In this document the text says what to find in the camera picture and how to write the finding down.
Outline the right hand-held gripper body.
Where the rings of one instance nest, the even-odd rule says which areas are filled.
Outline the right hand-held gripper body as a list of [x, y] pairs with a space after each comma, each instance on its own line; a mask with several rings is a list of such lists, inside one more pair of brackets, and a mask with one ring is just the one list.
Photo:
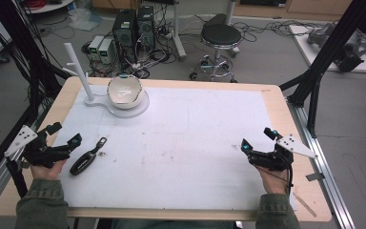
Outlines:
[[254, 166], [264, 167], [273, 171], [289, 170], [294, 162], [294, 154], [316, 158], [317, 154], [293, 135], [282, 135], [275, 140], [271, 152], [260, 152], [253, 148], [248, 154], [248, 161]]

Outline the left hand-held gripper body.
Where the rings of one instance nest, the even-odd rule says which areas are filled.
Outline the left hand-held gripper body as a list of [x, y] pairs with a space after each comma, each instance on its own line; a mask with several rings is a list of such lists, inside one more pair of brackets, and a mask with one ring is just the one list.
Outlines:
[[29, 126], [23, 125], [4, 152], [5, 157], [9, 157], [23, 147], [27, 150], [23, 152], [23, 157], [33, 166], [44, 166], [51, 168], [56, 161], [68, 159], [71, 152], [68, 151], [68, 144], [51, 147], [47, 145], [46, 128], [36, 133]]

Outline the person's left hand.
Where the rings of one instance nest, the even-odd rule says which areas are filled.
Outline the person's left hand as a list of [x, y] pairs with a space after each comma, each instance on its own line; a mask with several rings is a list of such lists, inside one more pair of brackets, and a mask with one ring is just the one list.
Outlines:
[[56, 161], [51, 168], [44, 166], [31, 166], [31, 174], [34, 179], [57, 180], [67, 160]]

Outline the person's right hand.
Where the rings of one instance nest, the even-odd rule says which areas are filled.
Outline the person's right hand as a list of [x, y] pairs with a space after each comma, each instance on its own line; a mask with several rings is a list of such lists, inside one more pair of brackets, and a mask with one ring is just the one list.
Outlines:
[[287, 194], [287, 171], [272, 171], [264, 167], [256, 166], [259, 172], [265, 191], [268, 194]]

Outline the black slotted scoop tool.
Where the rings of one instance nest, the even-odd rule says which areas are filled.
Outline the black slotted scoop tool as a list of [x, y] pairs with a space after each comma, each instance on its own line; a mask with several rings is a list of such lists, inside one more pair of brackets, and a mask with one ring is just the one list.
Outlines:
[[70, 173], [73, 176], [78, 176], [84, 172], [94, 162], [97, 152], [105, 145], [106, 142], [107, 139], [105, 137], [101, 137], [92, 150], [86, 152], [73, 163], [70, 168]]

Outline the wooden stick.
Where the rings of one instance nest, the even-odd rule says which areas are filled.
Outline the wooden stick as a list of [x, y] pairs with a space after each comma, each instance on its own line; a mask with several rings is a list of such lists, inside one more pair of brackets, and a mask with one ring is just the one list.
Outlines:
[[307, 204], [307, 202], [301, 198], [298, 194], [292, 193], [296, 200], [314, 217], [316, 218], [316, 212]]

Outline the white rack with round base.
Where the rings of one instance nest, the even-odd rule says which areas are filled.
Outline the white rack with round base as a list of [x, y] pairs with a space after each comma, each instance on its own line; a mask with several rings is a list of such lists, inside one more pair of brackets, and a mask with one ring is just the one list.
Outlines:
[[150, 99], [149, 99], [149, 95], [148, 93], [143, 89], [143, 85], [142, 85], [142, 89], [143, 89], [143, 100], [134, 108], [132, 109], [127, 109], [127, 110], [122, 110], [122, 109], [118, 109], [116, 108], [108, 94], [107, 94], [107, 89], [108, 89], [108, 85], [106, 87], [106, 92], [104, 94], [94, 94], [92, 92], [91, 89], [91, 85], [88, 82], [88, 78], [84, 75], [84, 72], [82, 70], [82, 67], [79, 63], [79, 60], [74, 52], [74, 49], [72, 47], [71, 43], [65, 43], [64, 44], [65, 50], [67, 51], [71, 61], [68, 63], [68, 66], [73, 66], [74, 67], [74, 72], [64, 68], [64, 71], [68, 72], [68, 73], [75, 73], [81, 83], [82, 86], [87, 94], [87, 97], [85, 98], [84, 102], [87, 106], [90, 107], [95, 107], [95, 106], [101, 106], [104, 107], [108, 110], [108, 112], [116, 117], [119, 118], [133, 118], [133, 117], [137, 117], [139, 115], [142, 115], [148, 108], [150, 105]]

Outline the white table mat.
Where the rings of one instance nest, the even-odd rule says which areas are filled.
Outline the white table mat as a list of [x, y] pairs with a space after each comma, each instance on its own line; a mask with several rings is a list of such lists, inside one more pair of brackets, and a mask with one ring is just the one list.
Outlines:
[[[118, 118], [88, 107], [79, 93], [55, 140], [75, 134], [81, 145], [60, 175], [72, 207], [254, 210], [264, 192], [258, 171], [241, 151], [245, 138], [258, 151], [274, 142], [260, 92], [148, 88], [149, 108]], [[101, 137], [107, 142], [80, 175], [70, 168]]]

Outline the white bowl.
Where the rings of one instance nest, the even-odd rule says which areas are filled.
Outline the white bowl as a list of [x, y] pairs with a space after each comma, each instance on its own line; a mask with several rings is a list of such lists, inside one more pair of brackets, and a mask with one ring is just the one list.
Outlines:
[[107, 94], [112, 104], [122, 110], [132, 109], [143, 100], [143, 89], [135, 76], [117, 76], [108, 84]]

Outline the white floor board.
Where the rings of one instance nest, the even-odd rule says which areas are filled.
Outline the white floor board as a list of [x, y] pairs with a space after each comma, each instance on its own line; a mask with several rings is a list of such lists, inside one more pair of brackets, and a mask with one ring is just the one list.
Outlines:
[[[317, 54], [320, 51], [320, 48], [316, 45], [310, 45], [307, 42], [308, 34], [311, 31], [311, 28], [303, 27], [303, 26], [291, 26], [290, 31], [295, 34], [295, 42], [299, 49], [301, 50], [307, 64], [309, 66], [314, 62]], [[366, 55], [363, 54], [361, 56], [363, 60], [358, 66], [353, 69], [353, 73], [366, 73]]]

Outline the white power supply box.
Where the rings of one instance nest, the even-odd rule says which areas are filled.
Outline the white power supply box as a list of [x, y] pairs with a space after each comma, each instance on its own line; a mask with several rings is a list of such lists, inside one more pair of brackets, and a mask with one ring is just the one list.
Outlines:
[[99, 55], [98, 50], [101, 46], [101, 43], [102, 43], [103, 39], [104, 39], [103, 35], [96, 35], [94, 37], [94, 39], [92, 40], [92, 42], [90, 43], [90, 45], [88, 46], [91, 59], [94, 60], [94, 61], [99, 61], [100, 60], [100, 55]]
[[111, 64], [114, 60], [114, 48], [112, 40], [105, 38], [99, 48], [100, 60], [103, 64]]

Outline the black round stool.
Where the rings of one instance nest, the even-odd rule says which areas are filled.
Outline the black round stool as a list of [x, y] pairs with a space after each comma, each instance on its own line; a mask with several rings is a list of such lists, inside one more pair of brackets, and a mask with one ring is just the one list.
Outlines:
[[236, 48], [240, 44], [241, 33], [235, 27], [227, 25], [226, 18], [224, 13], [219, 13], [203, 25], [200, 33], [201, 41], [214, 49], [214, 55], [204, 55], [200, 58], [193, 72], [189, 75], [191, 80], [196, 80], [199, 73], [204, 73], [209, 75], [211, 80], [229, 75], [230, 82], [236, 83], [234, 64], [222, 52]]

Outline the clear plastic bag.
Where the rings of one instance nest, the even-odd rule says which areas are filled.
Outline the clear plastic bag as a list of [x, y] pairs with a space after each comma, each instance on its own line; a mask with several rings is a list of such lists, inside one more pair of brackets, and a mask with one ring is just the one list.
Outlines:
[[73, 9], [69, 11], [70, 26], [80, 31], [91, 31], [97, 28], [102, 19], [100, 16], [92, 13], [89, 9]]

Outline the grey robot device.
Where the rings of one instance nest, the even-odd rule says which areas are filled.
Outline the grey robot device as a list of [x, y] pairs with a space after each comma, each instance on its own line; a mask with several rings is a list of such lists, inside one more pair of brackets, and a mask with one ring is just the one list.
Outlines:
[[[335, 27], [336, 23], [327, 23], [321, 29], [310, 31], [307, 43], [310, 45], [316, 44], [321, 49], [333, 33]], [[342, 73], [349, 73], [364, 62], [361, 56], [365, 53], [366, 39], [354, 31], [345, 45], [341, 48], [334, 63]]]

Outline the large black computer tower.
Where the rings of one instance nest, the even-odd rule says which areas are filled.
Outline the large black computer tower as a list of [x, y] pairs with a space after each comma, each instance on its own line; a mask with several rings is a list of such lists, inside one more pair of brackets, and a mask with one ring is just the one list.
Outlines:
[[136, 11], [131, 9], [119, 10], [112, 26], [112, 32], [120, 62], [125, 64], [135, 63]]

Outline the white round table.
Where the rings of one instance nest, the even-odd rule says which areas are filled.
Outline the white round table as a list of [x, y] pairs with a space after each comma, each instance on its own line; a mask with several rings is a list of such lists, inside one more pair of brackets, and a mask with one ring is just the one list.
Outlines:
[[36, 14], [68, 8], [75, 8], [74, 0], [25, 0], [23, 9], [26, 13]]

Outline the white table leg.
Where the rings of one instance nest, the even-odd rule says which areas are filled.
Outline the white table leg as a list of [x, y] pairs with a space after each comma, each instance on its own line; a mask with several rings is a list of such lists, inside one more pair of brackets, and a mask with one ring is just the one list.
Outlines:
[[184, 61], [187, 57], [182, 41], [179, 36], [179, 0], [173, 0], [173, 42], [179, 61]]

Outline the slim black computer tower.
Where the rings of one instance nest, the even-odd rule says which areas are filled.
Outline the slim black computer tower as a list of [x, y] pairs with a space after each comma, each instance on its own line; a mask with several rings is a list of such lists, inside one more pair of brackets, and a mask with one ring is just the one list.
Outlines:
[[137, 11], [138, 41], [144, 51], [154, 48], [153, 14], [153, 6], [140, 6]]

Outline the black metal frame strut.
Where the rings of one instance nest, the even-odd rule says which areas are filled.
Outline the black metal frame strut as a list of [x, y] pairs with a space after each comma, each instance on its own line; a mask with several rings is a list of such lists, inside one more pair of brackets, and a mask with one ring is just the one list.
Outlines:
[[313, 138], [316, 138], [315, 119], [321, 79], [352, 33], [364, 24], [366, 24], [366, 0], [352, 0], [311, 66], [300, 76], [279, 86], [281, 91], [296, 86], [295, 91], [287, 99], [297, 108], [303, 107], [305, 99], [310, 97], [306, 126]]

